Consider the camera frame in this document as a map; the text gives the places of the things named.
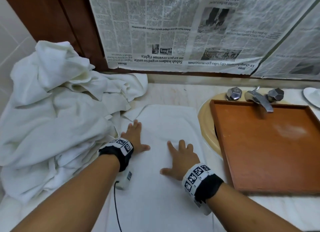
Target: white stain on tray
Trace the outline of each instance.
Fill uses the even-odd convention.
[[[297,139],[307,134],[306,130],[303,127],[296,127],[289,124],[285,126],[274,124],[273,126],[282,137],[286,138]]]

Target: newspaper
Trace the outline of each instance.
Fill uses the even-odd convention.
[[[252,77],[320,80],[320,4],[298,24]]]
[[[109,68],[251,74],[315,0],[89,0]]]

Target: tiled wall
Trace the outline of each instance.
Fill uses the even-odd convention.
[[[6,0],[0,0],[0,114],[13,89],[14,63],[35,50],[35,40]]]

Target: faucet spout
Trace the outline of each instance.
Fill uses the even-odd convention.
[[[262,105],[262,107],[265,108],[267,112],[273,112],[273,108],[270,102],[261,93],[249,90],[244,94],[244,97],[246,101],[253,101],[257,104]]]

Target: wire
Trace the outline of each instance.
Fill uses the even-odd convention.
[[[117,210],[117,203],[116,203],[116,184],[119,183],[118,181],[116,181],[114,183],[114,189],[113,189],[113,194],[114,194],[114,207],[115,207],[115,213],[117,214],[117,220],[118,220],[118,225],[119,225],[119,229],[120,232],[122,232],[121,226],[120,226],[120,222],[119,222],[119,217],[118,217],[118,210]]]

